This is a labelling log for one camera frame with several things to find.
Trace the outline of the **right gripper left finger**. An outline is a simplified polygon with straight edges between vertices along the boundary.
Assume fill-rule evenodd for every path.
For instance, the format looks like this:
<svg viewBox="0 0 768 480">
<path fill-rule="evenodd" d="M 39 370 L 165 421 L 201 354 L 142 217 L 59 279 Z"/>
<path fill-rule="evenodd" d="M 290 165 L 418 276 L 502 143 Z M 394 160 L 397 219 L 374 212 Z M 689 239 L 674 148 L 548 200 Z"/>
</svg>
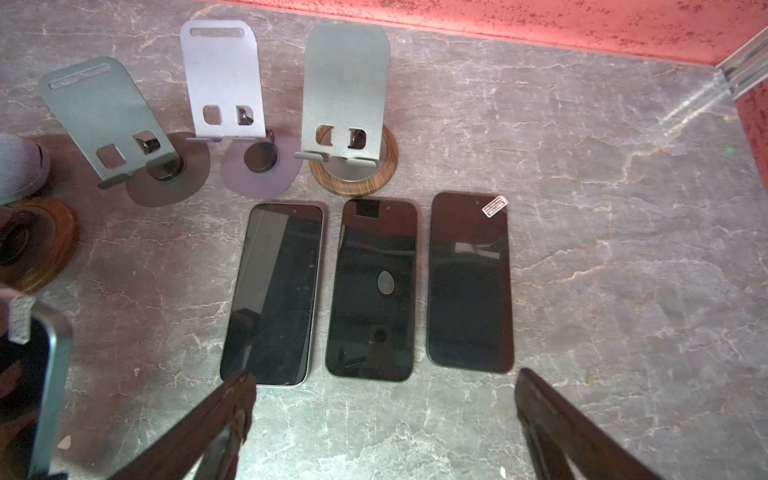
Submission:
<svg viewBox="0 0 768 480">
<path fill-rule="evenodd" d="M 208 395 L 114 479 L 234 479 L 252 426 L 256 379 L 239 371 Z"/>
</svg>

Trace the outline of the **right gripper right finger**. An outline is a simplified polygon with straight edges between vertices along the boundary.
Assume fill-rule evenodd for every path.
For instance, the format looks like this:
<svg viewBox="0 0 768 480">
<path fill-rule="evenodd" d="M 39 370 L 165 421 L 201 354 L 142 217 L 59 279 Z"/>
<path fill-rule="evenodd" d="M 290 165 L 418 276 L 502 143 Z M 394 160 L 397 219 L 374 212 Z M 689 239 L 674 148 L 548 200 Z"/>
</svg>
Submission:
<svg viewBox="0 0 768 480">
<path fill-rule="evenodd" d="M 517 416 L 538 479 L 657 479 L 534 370 L 520 370 Z"/>
</svg>

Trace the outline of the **black phone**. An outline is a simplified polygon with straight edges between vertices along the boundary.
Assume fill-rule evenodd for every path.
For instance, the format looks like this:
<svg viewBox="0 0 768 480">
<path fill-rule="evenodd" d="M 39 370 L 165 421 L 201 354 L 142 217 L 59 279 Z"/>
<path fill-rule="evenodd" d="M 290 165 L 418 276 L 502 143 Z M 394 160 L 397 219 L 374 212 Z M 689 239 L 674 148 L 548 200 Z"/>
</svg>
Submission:
<svg viewBox="0 0 768 480">
<path fill-rule="evenodd" d="M 73 350 L 70 321 L 1 287 L 1 477 L 46 479 Z"/>
<path fill-rule="evenodd" d="M 325 353 L 331 374 L 391 382 L 412 374 L 417 239 L 412 203 L 345 203 Z"/>
<path fill-rule="evenodd" d="M 324 238 L 324 210 L 310 203 L 263 203 L 250 212 L 220 378 L 239 371 L 267 387 L 305 381 Z"/>
</svg>

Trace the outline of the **dark round stand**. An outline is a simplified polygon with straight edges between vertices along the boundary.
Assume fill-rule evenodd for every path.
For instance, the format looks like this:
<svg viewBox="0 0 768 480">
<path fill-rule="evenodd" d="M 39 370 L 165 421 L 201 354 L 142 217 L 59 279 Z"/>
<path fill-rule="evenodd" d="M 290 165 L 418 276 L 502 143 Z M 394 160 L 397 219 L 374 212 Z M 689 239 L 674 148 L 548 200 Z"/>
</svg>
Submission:
<svg viewBox="0 0 768 480">
<path fill-rule="evenodd" d="M 197 193 L 210 172 L 208 147 L 189 132 L 165 133 L 126 68 L 101 56 L 44 75 L 38 91 L 100 178 L 155 208 Z"/>
</svg>

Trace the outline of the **grey round stand front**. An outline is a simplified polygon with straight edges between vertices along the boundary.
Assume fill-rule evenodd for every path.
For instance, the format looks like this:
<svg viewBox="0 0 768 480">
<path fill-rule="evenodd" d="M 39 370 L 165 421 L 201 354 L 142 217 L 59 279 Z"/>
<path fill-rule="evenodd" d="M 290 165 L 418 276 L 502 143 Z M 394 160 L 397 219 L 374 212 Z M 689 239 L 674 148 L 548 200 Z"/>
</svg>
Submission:
<svg viewBox="0 0 768 480">
<path fill-rule="evenodd" d="M 230 142 L 220 165 L 225 186 L 252 199 L 272 199 L 301 170 L 300 142 L 265 121 L 256 37 L 241 20 L 189 20 L 181 48 L 194 139 Z"/>
</svg>

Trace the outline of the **phone with white sticker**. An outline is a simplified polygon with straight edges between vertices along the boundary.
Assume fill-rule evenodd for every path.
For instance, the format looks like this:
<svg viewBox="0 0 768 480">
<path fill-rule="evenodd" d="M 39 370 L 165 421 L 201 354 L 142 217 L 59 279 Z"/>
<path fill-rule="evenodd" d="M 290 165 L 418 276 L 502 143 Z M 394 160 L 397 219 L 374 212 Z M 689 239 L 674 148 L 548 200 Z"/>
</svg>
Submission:
<svg viewBox="0 0 768 480">
<path fill-rule="evenodd" d="M 438 193 L 431 206 L 426 353 L 440 366 L 514 365 L 506 206 L 493 194 Z"/>
</svg>

